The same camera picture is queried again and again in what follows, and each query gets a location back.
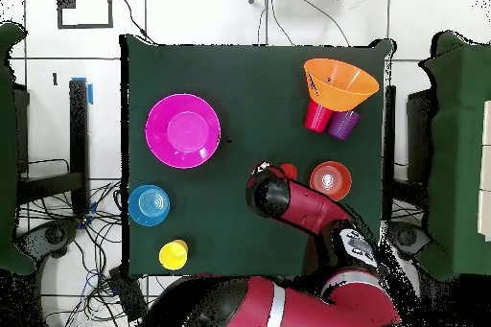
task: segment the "small red cup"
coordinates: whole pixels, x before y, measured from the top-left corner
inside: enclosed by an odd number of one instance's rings
[[[307,118],[305,119],[305,128],[315,132],[323,132],[329,119],[333,115],[333,110],[318,105],[314,100],[310,100],[309,109],[307,110]]]

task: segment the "table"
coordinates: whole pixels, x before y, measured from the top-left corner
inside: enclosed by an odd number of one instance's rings
[[[129,88],[129,163],[123,158],[123,183],[128,177],[129,193],[143,184],[157,185],[171,200],[169,216],[157,226],[124,222],[130,274],[301,274],[307,236],[256,216],[246,205],[246,182],[262,159],[293,163],[303,183],[322,161],[344,164],[353,180],[344,201],[378,238],[389,39],[365,48],[155,46],[132,35],[122,36],[120,42],[123,99],[126,83]],[[362,119],[345,143],[303,127],[309,102],[303,64],[309,58],[353,63],[379,82],[379,92],[357,107]],[[175,93],[202,97],[220,118],[220,145],[195,169],[162,164],[145,140],[152,106]],[[123,124],[126,118],[123,108]],[[188,244],[188,262],[181,270],[168,271],[159,264],[158,252],[174,239]]]

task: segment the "blue tape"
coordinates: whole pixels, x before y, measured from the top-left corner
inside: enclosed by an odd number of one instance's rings
[[[92,92],[92,83],[87,86],[87,98],[90,105],[94,104],[94,97]]]
[[[93,218],[93,217],[91,217],[91,216],[87,216],[87,217],[85,218],[85,222],[86,222],[87,224],[91,224],[93,220],[94,220],[94,218]],[[85,230],[85,228],[87,228],[87,226],[86,226],[86,225],[85,225],[85,223],[84,223],[84,224],[79,225],[79,227],[78,227],[77,229],[78,229],[78,230]]]

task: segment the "black frame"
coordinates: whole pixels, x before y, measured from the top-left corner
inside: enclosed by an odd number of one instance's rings
[[[65,192],[72,193],[73,213],[89,212],[87,89],[84,81],[70,81],[70,172],[63,175],[20,178],[17,184],[17,204],[26,204]],[[18,130],[19,144],[26,144],[27,160],[27,105],[17,108],[17,121],[25,122]]]

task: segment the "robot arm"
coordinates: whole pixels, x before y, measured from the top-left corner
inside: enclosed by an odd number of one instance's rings
[[[141,327],[386,327],[401,319],[382,285],[372,246],[327,196],[262,162],[246,186],[256,214],[314,241],[317,268],[305,292],[273,280],[201,276],[172,284]]]

